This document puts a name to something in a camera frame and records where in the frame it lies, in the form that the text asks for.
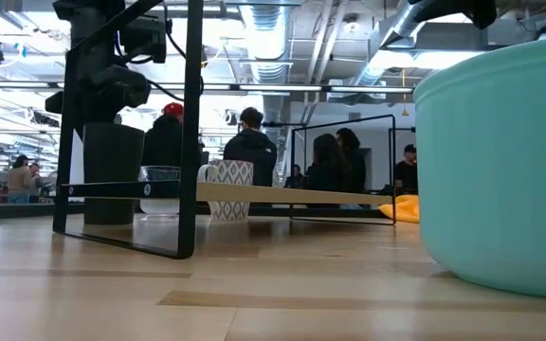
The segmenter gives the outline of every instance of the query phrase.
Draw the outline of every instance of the black metal stand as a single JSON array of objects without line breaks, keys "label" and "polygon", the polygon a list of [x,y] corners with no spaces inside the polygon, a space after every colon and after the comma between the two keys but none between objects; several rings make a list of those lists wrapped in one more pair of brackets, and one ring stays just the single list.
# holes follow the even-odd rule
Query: black metal stand
[{"label": "black metal stand", "polygon": [[[391,128],[390,130],[393,130],[395,131],[396,130],[396,127],[395,127],[395,116],[394,115],[382,115],[382,116],[376,116],[376,117],[364,117],[364,118],[361,118],[361,119],[353,119],[353,120],[345,120],[345,121],[340,121],[340,122],[334,122],[334,123],[327,123],[327,124],[319,124],[319,125],[315,125],[315,126],[310,126],[310,127],[301,127],[301,128],[297,128],[297,129],[293,129],[292,130],[292,140],[290,141],[290,145],[291,145],[291,155],[290,155],[290,164],[291,165],[294,165],[294,163],[296,162],[296,156],[295,156],[295,149],[296,149],[296,133],[297,132],[300,132],[300,131],[304,131],[305,132],[305,141],[304,141],[304,145],[306,146],[306,134],[307,134],[307,131],[309,130],[312,130],[312,129],[319,129],[319,128],[327,128],[327,127],[334,127],[334,126],[338,126],[338,125],[344,125],[344,124],[349,124],[349,123],[356,123],[356,122],[363,122],[363,121],[369,121],[369,120],[375,120],[375,119],[386,119],[386,118],[390,118],[391,119]],[[393,139],[391,139],[391,135],[389,135],[390,139],[389,139],[389,167],[390,167],[390,170],[392,170],[393,166],[395,165],[395,135],[393,135]],[[306,158],[307,158],[307,150],[306,148],[304,148],[303,150],[304,152],[304,156],[303,156],[303,159],[305,160],[306,162]],[[395,199],[396,199],[396,194],[395,194],[395,190],[393,190],[393,195],[391,197],[391,202],[393,204],[393,219],[392,219],[392,223],[390,224],[387,224],[387,223],[380,223],[382,225],[395,225],[397,223],[397,212],[395,211],[396,210],[396,207],[395,207]],[[332,213],[334,214],[335,211],[338,211],[337,208],[320,208],[320,209],[317,209],[317,211],[319,212],[324,212],[326,214],[328,213]],[[363,214],[360,214],[359,217],[356,217],[356,218],[364,218],[363,217]],[[367,217],[367,218],[380,218],[380,216],[373,211],[373,215],[372,217]],[[294,208],[293,205],[290,205],[290,219],[292,220],[301,220],[301,221],[313,221],[313,222],[331,222],[331,223],[347,223],[347,224],[365,224],[364,222],[356,222],[356,221],[346,221],[346,220],[325,220],[325,219],[310,219],[310,218],[300,218],[300,217],[297,217],[296,216],[296,209]]]},{"label": "black metal stand", "polygon": [[394,166],[395,162],[391,161],[391,154],[395,155],[395,132],[413,132],[416,133],[416,128],[389,128],[389,184],[395,186]]},{"label": "black metal stand", "polygon": [[[69,184],[71,171],[71,151],[73,130],[81,113],[77,106],[79,87],[79,67],[81,56],[94,46],[111,40],[119,29],[132,23],[161,0],[138,0],[122,11],[85,40],[76,44],[66,55],[64,71],[63,124],[59,151],[59,168],[54,212],[53,231],[66,236],[77,237],[93,242],[124,247],[172,259],[186,259],[192,256],[195,247],[195,207],[196,179],[199,155],[197,150],[199,124],[199,97],[201,79],[201,48],[203,0],[191,0],[188,4],[187,65],[185,72],[185,118],[183,124],[182,173],[181,183],[108,183],[90,185]],[[66,229],[66,215],[69,197],[90,198],[133,198],[163,199],[180,198],[180,218],[176,251],[161,249],[149,245],[71,232]]]}]

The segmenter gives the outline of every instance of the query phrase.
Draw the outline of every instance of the white mug with chevron pattern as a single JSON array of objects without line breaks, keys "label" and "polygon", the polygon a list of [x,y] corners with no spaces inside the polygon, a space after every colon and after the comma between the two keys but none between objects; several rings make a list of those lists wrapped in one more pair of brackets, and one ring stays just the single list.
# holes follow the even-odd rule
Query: white mug with chevron pattern
[{"label": "white mug with chevron pattern", "polygon": [[[254,165],[251,162],[215,160],[197,173],[197,181],[251,186]],[[216,221],[238,221],[247,218],[250,203],[208,202],[209,212]]]}]

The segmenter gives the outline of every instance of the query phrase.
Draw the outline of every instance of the mint green bowl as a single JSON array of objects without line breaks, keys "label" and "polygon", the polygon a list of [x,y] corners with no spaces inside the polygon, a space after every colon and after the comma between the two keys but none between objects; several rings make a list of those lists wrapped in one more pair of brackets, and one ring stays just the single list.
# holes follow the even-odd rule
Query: mint green bowl
[{"label": "mint green bowl", "polygon": [[414,98],[427,251],[465,280],[546,296],[546,41],[440,71]]}]

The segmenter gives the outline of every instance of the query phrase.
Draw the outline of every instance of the wooden plank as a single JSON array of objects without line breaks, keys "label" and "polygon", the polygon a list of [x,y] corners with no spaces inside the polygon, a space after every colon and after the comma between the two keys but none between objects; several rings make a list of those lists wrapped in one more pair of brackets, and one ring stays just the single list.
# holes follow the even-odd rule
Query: wooden plank
[{"label": "wooden plank", "polygon": [[270,204],[390,204],[391,197],[320,190],[197,183],[197,200]]}]

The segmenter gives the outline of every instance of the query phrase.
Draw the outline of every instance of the black container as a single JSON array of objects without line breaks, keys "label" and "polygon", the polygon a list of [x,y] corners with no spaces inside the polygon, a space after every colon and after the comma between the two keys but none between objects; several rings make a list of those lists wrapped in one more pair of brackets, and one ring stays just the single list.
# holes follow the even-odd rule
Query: black container
[{"label": "black container", "polygon": [[[86,184],[138,181],[144,132],[112,123],[83,128],[83,180]],[[86,224],[132,224],[136,200],[85,199]]]}]

